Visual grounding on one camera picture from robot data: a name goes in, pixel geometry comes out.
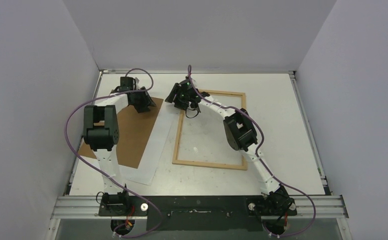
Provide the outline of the brown cardboard backing board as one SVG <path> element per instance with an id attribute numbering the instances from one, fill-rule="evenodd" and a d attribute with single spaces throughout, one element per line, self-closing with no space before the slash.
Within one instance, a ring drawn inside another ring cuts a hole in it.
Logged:
<path id="1" fill-rule="evenodd" d="M 83 143 L 78 154 L 94 159 L 100 150 L 116 147 L 121 166 L 138 168 L 163 104 L 163 99 L 140 96 L 122 105 L 106 99 L 84 107 Z"/>

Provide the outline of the light wooden picture frame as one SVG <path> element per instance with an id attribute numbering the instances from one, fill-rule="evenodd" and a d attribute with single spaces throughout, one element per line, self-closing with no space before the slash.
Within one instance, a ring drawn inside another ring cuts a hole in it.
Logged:
<path id="1" fill-rule="evenodd" d="M 225 96 L 225 97 L 235 97 L 241 99 L 241 107 L 246 108 L 246 94 L 244 92 L 233 92 L 233 91 L 219 91 L 219 90 L 203 90 L 211 95 L 216 96 Z M 182 137 L 183 122 L 185 119 L 185 111 L 180 110 L 178 127 L 176 133 L 176 141 L 173 152 L 172 163 L 174 165 L 183 165 L 183 166 L 192 166 L 192 167 L 205 167 L 205 168 L 215 168 L 215 169 L 229 169 L 229 170 L 242 170 L 246 171 L 248 169 L 248 163 L 245 158 L 241 157 L 241 164 L 226 164 L 226 163 L 216 163 L 216 162 L 201 162 L 193 160 L 181 160 L 179 157 L 179 147 Z"/>

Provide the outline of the white photo paper sheet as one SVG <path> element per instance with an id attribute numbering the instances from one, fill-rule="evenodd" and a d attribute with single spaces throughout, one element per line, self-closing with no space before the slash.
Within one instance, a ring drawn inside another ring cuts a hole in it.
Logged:
<path id="1" fill-rule="evenodd" d="M 179 114 L 163 99 L 154 100 L 157 107 L 149 112 L 137 113 L 128 107 L 118 114 L 120 171 L 125 179 L 144 185 L 152 183 L 172 123 Z"/>

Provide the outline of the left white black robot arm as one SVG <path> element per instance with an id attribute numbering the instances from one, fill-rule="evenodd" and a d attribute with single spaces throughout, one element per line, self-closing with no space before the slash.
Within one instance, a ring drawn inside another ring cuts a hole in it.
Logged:
<path id="1" fill-rule="evenodd" d="M 140 87 L 139 79 L 123 76 L 110 95 L 84 107 L 83 140 L 98 161 L 104 185 L 100 211 L 110 211 L 114 216 L 126 216 L 135 210 L 116 156 L 120 137 L 117 114 L 129 106 L 145 113 L 155 103 L 146 87 Z"/>

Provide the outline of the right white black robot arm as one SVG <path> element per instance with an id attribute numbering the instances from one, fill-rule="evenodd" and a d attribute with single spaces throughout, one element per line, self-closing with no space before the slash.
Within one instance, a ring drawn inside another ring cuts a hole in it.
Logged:
<path id="1" fill-rule="evenodd" d="M 200 108 L 205 107 L 218 114 L 222 118 L 229 146 L 240 152 L 253 167 L 253 173 L 264 198 L 265 210 L 274 216 L 297 214 L 294 199 L 266 167 L 259 150 L 257 130 L 244 108 L 226 106 L 210 96 L 208 92 L 199 92 L 193 81 L 188 78 L 174 84 L 165 102 L 182 111 L 194 110 L 200 113 Z"/>

